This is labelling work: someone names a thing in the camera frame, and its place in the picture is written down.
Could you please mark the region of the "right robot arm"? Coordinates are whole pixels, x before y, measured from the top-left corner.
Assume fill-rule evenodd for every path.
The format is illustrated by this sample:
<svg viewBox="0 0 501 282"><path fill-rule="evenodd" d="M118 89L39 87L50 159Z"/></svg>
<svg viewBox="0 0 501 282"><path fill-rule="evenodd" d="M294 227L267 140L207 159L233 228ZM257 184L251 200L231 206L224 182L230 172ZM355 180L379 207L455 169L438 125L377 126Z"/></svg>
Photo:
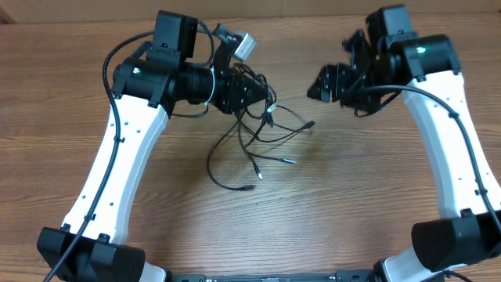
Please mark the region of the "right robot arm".
<svg viewBox="0 0 501 282"><path fill-rule="evenodd" d="M338 102L364 118L401 97L427 151L439 218L419 222L411 245L371 270L339 281L443 281L500 254L500 187L467 106L462 67L449 37L419 36L403 5L378 9L343 42L349 64L324 66L308 97Z"/></svg>

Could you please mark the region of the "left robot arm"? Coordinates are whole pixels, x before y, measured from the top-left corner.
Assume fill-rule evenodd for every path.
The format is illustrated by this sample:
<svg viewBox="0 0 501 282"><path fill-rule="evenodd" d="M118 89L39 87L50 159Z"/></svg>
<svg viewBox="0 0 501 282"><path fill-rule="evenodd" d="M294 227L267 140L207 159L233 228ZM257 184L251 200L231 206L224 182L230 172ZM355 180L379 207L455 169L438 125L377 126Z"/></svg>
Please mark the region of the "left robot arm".
<svg viewBox="0 0 501 282"><path fill-rule="evenodd" d="M256 46L244 31L218 25L208 32L211 54L193 63L204 22L167 11L135 36L139 47L114 71L103 69L110 116L96 159L72 209L57 228L45 227L37 248L49 278L63 281L169 281L171 273L129 247L128 224L149 156L178 101L238 114L269 96L237 70Z"/></svg>

